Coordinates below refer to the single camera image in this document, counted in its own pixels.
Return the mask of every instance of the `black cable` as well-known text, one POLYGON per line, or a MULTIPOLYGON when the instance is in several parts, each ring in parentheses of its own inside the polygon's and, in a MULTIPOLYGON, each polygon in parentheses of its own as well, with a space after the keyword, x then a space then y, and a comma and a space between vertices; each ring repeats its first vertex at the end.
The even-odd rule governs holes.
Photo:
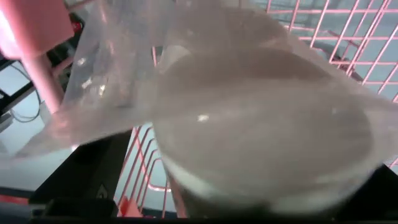
MULTIPOLYGON (((12 68, 14 68, 15 70, 17 70, 21 75, 23 75, 26 79, 28 79, 28 80, 30 81, 30 78, 29 78, 20 68, 16 67, 15 65, 10 65, 10 66, 11 66, 12 68)), ((38 100, 38 102, 39 102, 39 108, 38 108, 38 110, 37 110, 37 113, 36 113, 35 116, 33 116, 33 117, 27 117, 27 116, 22 116, 22 115, 18 114, 17 112, 15 112, 13 109, 11 109, 11 110, 10 110, 10 114, 11 114, 11 116, 12 116, 16 121, 18 121, 18 122, 20 122, 20 123, 29 123, 29 122, 35 120, 36 118, 38 118, 38 117, 40 116, 40 105, 41 105, 41 103, 42 103, 42 100, 40 99, 39 92, 38 92, 37 90, 36 90, 35 92, 36 92, 37 100, 38 100), (26 120, 26 121, 21 120, 21 119, 18 118, 16 115, 18 115, 18 116, 21 117, 21 118, 26 118, 26 119, 28 119, 28 120, 26 120)))

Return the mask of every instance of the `wire rack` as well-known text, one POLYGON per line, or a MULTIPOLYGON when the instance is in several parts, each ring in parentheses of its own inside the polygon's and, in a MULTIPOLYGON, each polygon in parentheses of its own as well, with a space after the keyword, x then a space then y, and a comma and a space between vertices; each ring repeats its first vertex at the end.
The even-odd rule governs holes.
MULTIPOLYGON (((274 19, 331 64, 376 93, 398 101, 397 0, 257 0, 274 19)), ((152 48, 157 63, 159 48, 152 48)), ((386 164, 394 169, 398 158, 386 164)), ((123 217, 164 218, 175 207, 150 124, 133 129, 115 196, 123 217)))

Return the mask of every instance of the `plastic bag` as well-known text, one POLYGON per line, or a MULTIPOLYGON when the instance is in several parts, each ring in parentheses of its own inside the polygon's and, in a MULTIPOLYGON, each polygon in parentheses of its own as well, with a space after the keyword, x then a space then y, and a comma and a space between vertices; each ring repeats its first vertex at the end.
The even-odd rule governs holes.
POLYGON ((249 1, 102 0, 61 110, 15 158, 152 122, 168 170, 196 195, 305 213, 392 155, 397 111, 249 1))
MULTIPOLYGON (((299 140, 308 142, 315 133, 323 133, 326 142, 340 138, 335 146, 344 150, 370 147, 355 166, 344 163, 349 174, 334 176, 349 179, 369 175, 397 146, 395 105, 343 75, 249 1, 98 1, 72 74, 62 109, 16 157, 45 154, 153 122, 162 153, 170 160, 176 153, 173 144, 181 144, 175 146, 180 151, 188 143, 201 143, 192 140, 194 136, 210 138, 201 134, 205 129, 189 129, 191 125, 214 121, 218 128, 209 127, 222 132, 220 128, 234 128, 225 122, 236 121, 232 123, 268 124, 260 131, 271 135, 296 134, 300 137, 293 142, 302 144, 301 149, 307 145, 299 140), (163 47, 163 53, 155 67, 156 47, 163 47), (294 127, 286 122, 292 118, 298 121, 294 127), (311 120, 319 126, 298 132, 311 120), (173 129, 179 124, 188 128, 185 133, 173 129), (168 129, 181 134, 182 142, 164 139, 162 132, 168 129)), ((234 142, 239 135, 214 133, 209 144, 199 146, 218 147, 217 138, 234 142)))

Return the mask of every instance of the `clear plastic bag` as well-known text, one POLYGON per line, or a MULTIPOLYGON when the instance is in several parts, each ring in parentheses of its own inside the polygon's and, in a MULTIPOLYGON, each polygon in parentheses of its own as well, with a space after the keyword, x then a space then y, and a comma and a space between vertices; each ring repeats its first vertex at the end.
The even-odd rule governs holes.
MULTIPOLYGON (((328 189, 333 193, 322 204, 327 207, 352 193, 394 152, 397 111, 249 1, 102 0, 95 3, 81 37, 62 109, 16 157, 85 144, 152 122, 171 173, 184 177, 189 170, 216 186, 211 193, 233 195, 242 204, 265 196, 240 195, 247 180, 233 184, 228 179, 234 177, 231 170, 239 169, 231 167, 234 159, 217 162, 225 160, 225 153, 237 159, 245 156, 239 149, 254 153, 261 146, 277 151, 270 155, 282 161, 292 150, 310 154, 320 148, 323 153, 308 160, 300 157, 317 161, 314 172, 286 168, 278 184, 267 185, 264 192, 282 184, 306 188, 316 181, 333 182, 328 189), (157 66, 154 47, 163 47, 157 66), (338 159, 348 152, 347 159, 338 159), (341 161, 339 167, 320 164, 329 153, 341 161), (202 169, 206 162, 223 164, 212 170, 227 169, 219 173, 225 178, 202 169), (347 187, 352 182, 354 187, 347 187)), ((242 172, 263 168, 261 160, 249 163, 242 172)), ((259 186, 264 187, 247 189, 258 192, 259 186)))

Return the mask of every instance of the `metal grid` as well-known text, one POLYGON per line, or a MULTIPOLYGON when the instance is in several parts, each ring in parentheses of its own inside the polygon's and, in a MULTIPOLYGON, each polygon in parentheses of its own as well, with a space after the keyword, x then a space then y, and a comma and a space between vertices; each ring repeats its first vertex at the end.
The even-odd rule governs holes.
MULTIPOLYGON (((398 76, 398 73, 396 74, 398 54, 395 53, 396 58, 390 59, 391 61, 386 61, 384 56, 388 47, 393 47, 395 52, 398 52, 398 23, 396 22, 398 20, 395 21, 390 31, 386 31, 389 32, 388 35, 376 35, 383 17, 386 14, 398 12, 398 1, 394 1, 257 0, 257 3, 274 19, 279 20, 289 32, 298 35, 300 40, 306 41, 309 46, 316 50, 326 52, 327 60, 331 64, 344 70, 348 76, 360 81, 362 85, 397 102, 398 77, 394 77, 394 75, 398 76), (330 15, 341 15, 346 18, 339 32, 327 28, 324 29, 325 18, 330 15), (349 31, 354 17, 357 18, 358 25, 355 25, 354 30, 349 31), (366 19, 369 20, 369 18, 371 18, 370 24, 366 26, 365 21, 366 19), (325 50, 322 47, 317 47, 319 42, 327 42, 332 48, 325 50), (361 60, 366 55, 365 52, 372 42, 378 42, 382 45, 377 55, 372 60, 361 60), (375 73, 380 70, 389 70, 389 72, 375 73)), ((155 47, 152 48, 152 53, 156 64, 155 47)), ((154 167, 161 166, 160 155, 157 153, 157 146, 155 146, 156 142, 153 136, 152 128, 148 125, 133 129, 131 147, 128 150, 122 171, 122 175, 127 175, 127 181, 119 183, 123 190, 121 195, 117 196, 120 216, 141 217, 143 208, 147 206, 146 200, 149 192, 157 192, 157 194, 163 195, 163 201, 159 202, 159 205, 162 205, 160 207, 162 209, 162 218, 165 217, 166 210, 173 211, 173 209, 166 208, 167 203, 171 201, 172 204, 166 176, 164 175, 163 177, 165 184, 155 185, 152 183, 153 180, 151 178, 154 173, 154 167), (132 161, 131 169, 128 169, 126 165, 129 161, 132 161)), ((390 168, 397 163, 398 158, 386 162, 390 168)))

